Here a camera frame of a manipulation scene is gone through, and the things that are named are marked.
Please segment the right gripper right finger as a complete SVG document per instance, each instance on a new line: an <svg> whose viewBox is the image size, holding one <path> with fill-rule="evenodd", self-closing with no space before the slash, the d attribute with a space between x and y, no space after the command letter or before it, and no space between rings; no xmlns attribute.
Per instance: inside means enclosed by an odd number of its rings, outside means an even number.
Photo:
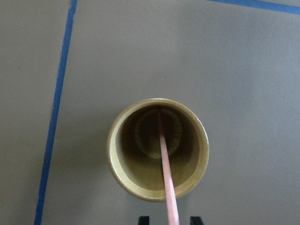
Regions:
<svg viewBox="0 0 300 225"><path fill-rule="evenodd" d="M204 222L199 216L191 216L190 217L190 225L204 225Z"/></svg>

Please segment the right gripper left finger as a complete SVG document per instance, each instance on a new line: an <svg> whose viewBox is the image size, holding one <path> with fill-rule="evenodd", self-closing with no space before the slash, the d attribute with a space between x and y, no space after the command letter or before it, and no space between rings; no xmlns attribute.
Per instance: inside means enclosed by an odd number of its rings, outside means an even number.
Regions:
<svg viewBox="0 0 300 225"><path fill-rule="evenodd" d="M149 216L140 216L138 219L138 225L149 225L150 217Z"/></svg>

